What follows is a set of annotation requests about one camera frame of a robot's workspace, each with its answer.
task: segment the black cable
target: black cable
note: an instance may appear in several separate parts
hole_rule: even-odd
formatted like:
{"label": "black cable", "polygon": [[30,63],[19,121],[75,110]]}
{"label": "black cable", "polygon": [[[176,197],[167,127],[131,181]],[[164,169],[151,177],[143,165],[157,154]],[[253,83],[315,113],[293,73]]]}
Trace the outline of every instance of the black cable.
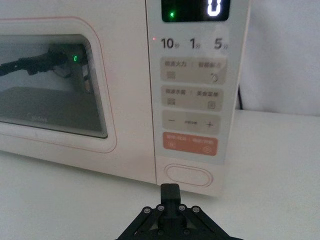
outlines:
{"label": "black cable", "polygon": [[241,92],[240,92],[240,86],[239,86],[239,88],[238,88],[238,100],[239,100],[239,108],[240,108],[241,110],[243,110],[243,109],[244,109],[244,106],[243,106],[243,104],[242,104],[242,97],[241,97]]}

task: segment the microwave window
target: microwave window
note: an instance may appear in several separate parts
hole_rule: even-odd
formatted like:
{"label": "microwave window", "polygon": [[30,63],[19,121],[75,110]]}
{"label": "microwave window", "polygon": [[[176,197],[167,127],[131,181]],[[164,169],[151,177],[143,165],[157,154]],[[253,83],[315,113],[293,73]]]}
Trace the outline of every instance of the microwave window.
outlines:
{"label": "microwave window", "polygon": [[0,122],[107,138],[89,41],[0,36]]}

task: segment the white wall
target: white wall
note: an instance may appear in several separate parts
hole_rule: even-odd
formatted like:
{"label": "white wall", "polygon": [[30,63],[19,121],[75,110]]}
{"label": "white wall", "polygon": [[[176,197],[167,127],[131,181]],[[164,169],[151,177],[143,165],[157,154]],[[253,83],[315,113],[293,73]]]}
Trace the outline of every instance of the white wall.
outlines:
{"label": "white wall", "polygon": [[320,1],[252,0],[243,108],[320,116]]}

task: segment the white surface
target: white surface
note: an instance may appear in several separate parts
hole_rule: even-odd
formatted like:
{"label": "white surface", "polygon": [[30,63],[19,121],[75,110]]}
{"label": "white surface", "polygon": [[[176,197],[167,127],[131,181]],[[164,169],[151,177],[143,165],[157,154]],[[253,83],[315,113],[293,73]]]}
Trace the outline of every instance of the white surface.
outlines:
{"label": "white surface", "polygon": [[244,109],[320,116],[319,29],[319,0],[252,0]]}
{"label": "white surface", "polygon": [[[320,118],[238,111],[223,195],[182,192],[245,240],[320,235]],[[0,152],[1,240],[114,240],[160,187]]]}

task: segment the microwave oven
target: microwave oven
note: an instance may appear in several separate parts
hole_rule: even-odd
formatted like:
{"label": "microwave oven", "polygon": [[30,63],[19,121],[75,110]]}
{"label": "microwave oven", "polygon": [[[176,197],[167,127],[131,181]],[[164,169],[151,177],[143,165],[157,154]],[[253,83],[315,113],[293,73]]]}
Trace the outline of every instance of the microwave oven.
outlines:
{"label": "microwave oven", "polygon": [[219,193],[250,0],[0,4],[0,150]]}

